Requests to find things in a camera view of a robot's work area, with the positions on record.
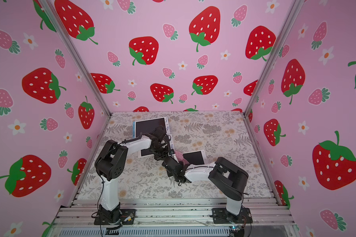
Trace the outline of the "pink fluffy cloth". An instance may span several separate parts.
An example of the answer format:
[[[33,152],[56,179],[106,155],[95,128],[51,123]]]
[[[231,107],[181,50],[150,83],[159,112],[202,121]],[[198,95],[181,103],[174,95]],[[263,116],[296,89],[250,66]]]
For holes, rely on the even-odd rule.
[[[175,159],[177,160],[177,162],[183,166],[185,165],[190,165],[190,162],[187,161],[185,158],[184,158],[184,154],[180,151],[175,151]]]

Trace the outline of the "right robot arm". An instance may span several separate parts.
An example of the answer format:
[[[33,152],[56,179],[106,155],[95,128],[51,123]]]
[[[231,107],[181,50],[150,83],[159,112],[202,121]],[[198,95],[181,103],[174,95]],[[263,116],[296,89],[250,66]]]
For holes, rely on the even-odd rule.
[[[184,165],[170,156],[162,166],[169,177],[181,184],[212,182],[227,197],[226,211],[235,217],[240,214],[249,174],[234,163],[219,157],[207,165]]]

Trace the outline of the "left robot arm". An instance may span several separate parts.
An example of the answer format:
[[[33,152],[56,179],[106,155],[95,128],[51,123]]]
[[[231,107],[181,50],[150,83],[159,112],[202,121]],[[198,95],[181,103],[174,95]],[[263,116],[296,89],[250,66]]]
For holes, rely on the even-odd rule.
[[[108,140],[95,162],[96,172],[102,178],[103,188],[98,205],[98,216],[104,221],[116,223],[120,220],[120,201],[118,197],[118,178],[125,168],[127,158],[141,150],[149,150],[157,161],[177,161],[174,151],[169,147],[170,138],[162,126],[150,133],[116,142]]]

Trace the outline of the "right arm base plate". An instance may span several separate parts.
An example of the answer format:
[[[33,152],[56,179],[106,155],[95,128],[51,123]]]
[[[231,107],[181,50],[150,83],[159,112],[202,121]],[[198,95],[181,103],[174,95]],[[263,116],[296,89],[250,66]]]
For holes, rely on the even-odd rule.
[[[253,219],[249,208],[242,207],[239,214],[234,215],[225,208],[213,208],[212,214],[215,224],[252,224]]]

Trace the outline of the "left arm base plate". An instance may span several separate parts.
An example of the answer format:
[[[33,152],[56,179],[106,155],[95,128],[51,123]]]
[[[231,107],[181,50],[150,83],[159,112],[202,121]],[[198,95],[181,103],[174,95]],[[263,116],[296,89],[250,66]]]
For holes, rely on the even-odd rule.
[[[132,225],[136,209],[114,209],[108,211],[100,209],[95,217],[94,225]]]

